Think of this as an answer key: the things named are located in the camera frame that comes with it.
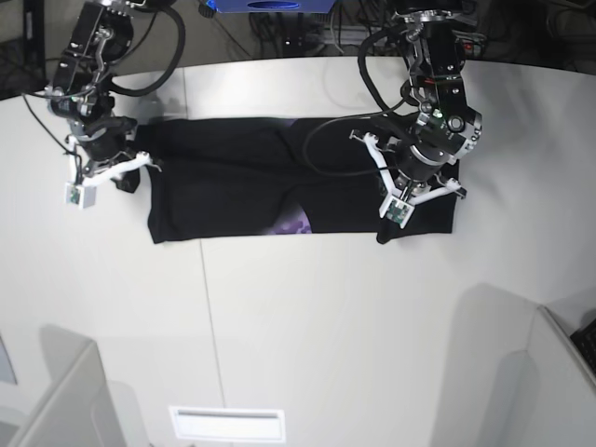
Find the black T-shirt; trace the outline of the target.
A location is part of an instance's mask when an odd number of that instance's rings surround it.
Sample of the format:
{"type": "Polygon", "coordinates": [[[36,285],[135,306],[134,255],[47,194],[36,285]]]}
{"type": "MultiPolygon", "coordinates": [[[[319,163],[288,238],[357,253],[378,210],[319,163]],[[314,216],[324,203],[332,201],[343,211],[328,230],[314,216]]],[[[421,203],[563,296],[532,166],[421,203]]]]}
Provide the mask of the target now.
{"type": "Polygon", "coordinates": [[[382,219],[382,183],[356,121],[170,120],[137,129],[149,172],[155,243],[210,237],[377,233],[383,241],[454,228],[455,196],[416,207],[405,227],[382,219]]]}

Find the black cabinet edge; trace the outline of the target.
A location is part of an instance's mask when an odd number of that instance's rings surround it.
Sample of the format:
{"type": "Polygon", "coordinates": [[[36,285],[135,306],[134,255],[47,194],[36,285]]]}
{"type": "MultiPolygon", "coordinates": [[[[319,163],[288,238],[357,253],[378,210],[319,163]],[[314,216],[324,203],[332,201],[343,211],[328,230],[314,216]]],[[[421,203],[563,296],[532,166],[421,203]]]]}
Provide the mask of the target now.
{"type": "Polygon", "coordinates": [[[44,86],[47,82],[45,1],[22,1],[22,55],[24,67],[44,86]]]}

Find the white power strip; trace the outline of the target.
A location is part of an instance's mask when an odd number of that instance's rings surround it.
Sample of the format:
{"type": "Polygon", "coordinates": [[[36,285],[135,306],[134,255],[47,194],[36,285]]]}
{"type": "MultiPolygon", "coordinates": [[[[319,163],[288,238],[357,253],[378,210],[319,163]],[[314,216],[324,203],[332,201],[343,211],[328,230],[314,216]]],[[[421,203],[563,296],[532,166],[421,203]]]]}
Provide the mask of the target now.
{"type": "MultiPolygon", "coordinates": [[[[369,30],[364,26],[347,25],[339,30],[339,26],[325,25],[309,35],[309,39],[319,45],[344,48],[358,47],[369,35],[369,30]]],[[[454,30],[454,35],[464,44],[466,51],[472,53],[479,53],[488,42],[487,36],[480,33],[466,33],[454,30]]]]}

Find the blue box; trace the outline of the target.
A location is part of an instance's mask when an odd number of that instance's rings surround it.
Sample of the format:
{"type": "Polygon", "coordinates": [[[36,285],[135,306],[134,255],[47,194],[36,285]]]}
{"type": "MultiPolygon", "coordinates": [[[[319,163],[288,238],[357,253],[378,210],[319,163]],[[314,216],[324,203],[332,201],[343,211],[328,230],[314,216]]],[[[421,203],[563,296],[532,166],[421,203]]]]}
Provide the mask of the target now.
{"type": "Polygon", "coordinates": [[[328,13],[334,0],[215,0],[210,1],[222,13],[328,13]]]}

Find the black keyboard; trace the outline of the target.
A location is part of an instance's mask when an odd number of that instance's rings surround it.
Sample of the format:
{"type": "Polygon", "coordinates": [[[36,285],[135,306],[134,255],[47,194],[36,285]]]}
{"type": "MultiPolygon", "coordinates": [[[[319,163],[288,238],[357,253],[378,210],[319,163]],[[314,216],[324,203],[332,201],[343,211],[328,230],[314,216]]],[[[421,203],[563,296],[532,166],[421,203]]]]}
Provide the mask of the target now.
{"type": "Polygon", "coordinates": [[[592,372],[596,373],[596,320],[574,332],[571,341],[592,372]]]}

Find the white partition panel right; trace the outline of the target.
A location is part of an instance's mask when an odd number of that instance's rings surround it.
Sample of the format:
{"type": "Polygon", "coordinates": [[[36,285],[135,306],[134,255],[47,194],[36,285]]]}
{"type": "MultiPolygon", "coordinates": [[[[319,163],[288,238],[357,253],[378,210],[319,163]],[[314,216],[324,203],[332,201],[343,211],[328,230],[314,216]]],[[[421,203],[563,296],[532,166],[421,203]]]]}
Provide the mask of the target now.
{"type": "Polygon", "coordinates": [[[537,309],[527,353],[535,363],[538,386],[523,444],[593,446],[595,377],[544,306],[537,309]]]}

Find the white partition panel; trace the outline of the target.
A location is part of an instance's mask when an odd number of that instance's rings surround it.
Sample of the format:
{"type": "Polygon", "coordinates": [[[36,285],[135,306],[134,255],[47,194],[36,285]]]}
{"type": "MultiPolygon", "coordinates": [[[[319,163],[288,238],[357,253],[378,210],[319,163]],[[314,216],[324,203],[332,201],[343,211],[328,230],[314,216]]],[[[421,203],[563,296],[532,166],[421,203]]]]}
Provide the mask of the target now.
{"type": "Polygon", "coordinates": [[[593,446],[595,377],[544,306],[537,309],[527,353],[535,363],[538,386],[523,444],[593,446]]]}
{"type": "Polygon", "coordinates": [[[9,446],[125,446],[97,344],[87,339],[73,353],[9,446]]]}

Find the white partition panel left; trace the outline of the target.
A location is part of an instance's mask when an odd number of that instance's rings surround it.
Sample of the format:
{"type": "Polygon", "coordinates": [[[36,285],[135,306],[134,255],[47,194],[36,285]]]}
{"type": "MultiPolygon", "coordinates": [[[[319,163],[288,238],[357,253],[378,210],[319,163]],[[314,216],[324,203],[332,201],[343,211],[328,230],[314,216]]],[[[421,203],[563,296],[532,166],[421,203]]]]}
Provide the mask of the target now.
{"type": "Polygon", "coordinates": [[[125,446],[97,344],[87,339],[73,353],[9,446],[125,446]]]}

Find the white table slot plate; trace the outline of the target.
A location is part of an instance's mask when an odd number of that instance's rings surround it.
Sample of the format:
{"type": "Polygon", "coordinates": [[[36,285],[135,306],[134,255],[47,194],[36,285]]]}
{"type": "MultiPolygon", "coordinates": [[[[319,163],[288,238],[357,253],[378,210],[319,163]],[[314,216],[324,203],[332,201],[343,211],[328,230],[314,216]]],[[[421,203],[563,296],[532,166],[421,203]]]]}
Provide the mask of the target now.
{"type": "Polygon", "coordinates": [[[170,406],[176,437],[230,443],[285,443],[283,410],[170,406]]]}

